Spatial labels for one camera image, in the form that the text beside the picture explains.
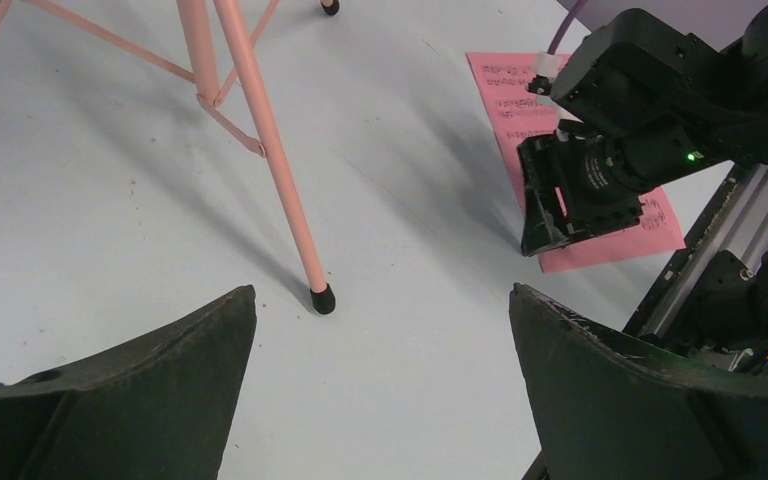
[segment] red paper sheet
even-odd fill
[[[555,110],[538,105],[536,96],[525,90],[534,76],[531,66],[536,58],[535,53],[467,54],[523,211],[525,184],[516,147],[527,137],[551,133],[558,124]],[[681,228],[664,190],[658,188],[640,201],[643,217],[639,226],[540,254],[543,271],[560,272],[684,248]]]

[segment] pink tripod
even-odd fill
[[[263,29],[275,12],[279,0],[270,0],[266,10],[249,34],[240,8],[239,0],[214,0],[219,21],[225,34],[225,40],[231,51],[234,68],[220,87],[216,69],[216,56],[210,36],[207,5],[205,0],[177,0],[181,25],[187,42],[192,71],[188,71],[160,56],[113,34],[103,27],[78,16],[77,14],[53,3],[51,0],[22,0],[35,5],[63,20],[82,28],[99,38],[112,43],[149,63],[157,65],[196,85],[199,104],[234,138],[247,149],[266,158],[281,205],[290,224],[293,240],[299,250],[308,283],[314,309],[326,315],[334,311],[335,299],[331,286],[325,280],[319,256],[313,244],[313,238],[305,219],[299,194],[287,163],[278,126],[266,95],[266,88],[254,54],[254,44],[263,33]],[[336,15],[340,9],[339,0],[320,0],[323,10],[328,15]],[[0,24],[12,0],[0,0]],[[243,133],[230,120],[219,112],[219,106],[228,95],[234,82],[240,79],[246,102],[254,119],[257,135],[255,139]]]

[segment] cable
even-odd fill
[[[561,39],[564,38],[564,35],[567,33],[567,30],[572,24],[572,21],[575,20],[575,17],[581,13],[581,9],[584,8],[585,3],[587,3],[587,0],[578,0],[575,2],[575,5],[570,8],[570,11],[567,13],[564,21],[561,22],[561,26],[558,27],[558,31],[555,33],[555,38],[552,39],[552,43],[549,44],[549,49],[546,50],[546,53],[549,55],[555,54],[555,52],[558,50],[558,45],[561,44]]]

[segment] gray floor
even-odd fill
[[[0,32],[0,382],[253,284],[220,478],[520,478],[539,444],[512,284],[621,327],[668,256],[544,275],[518,254],[464,52],[545,48],[554,1],[344,3],[328,19],[286,0],[258,48],[337,294],[327,318],[307,309],[264,161],[192,86],[16,3]],[[174,2],[64,4],[187,65]],[[265,4],[244,4],[249,23]],[[573,25],[561,50],[584,34]],[[251,125],[241,92],[223,110]],[[685,230],[725,168],[668,187]]]

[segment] black rubber foot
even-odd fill
[[[325,290],[319,293],[311,290],[310,299],[313,301],[313,309],[320,315],[328,315],[337,306],[337,299],[334,298],[334,292],[331,291],[331,285],[328,284],[325,285]]]
[[[322,9],[325,10],[325,13],[333,17],[334,15],[337,15],[337,12],[340,11],[340,0],[334,0],[334,3],[332,3],[330,7],[322,5]]]

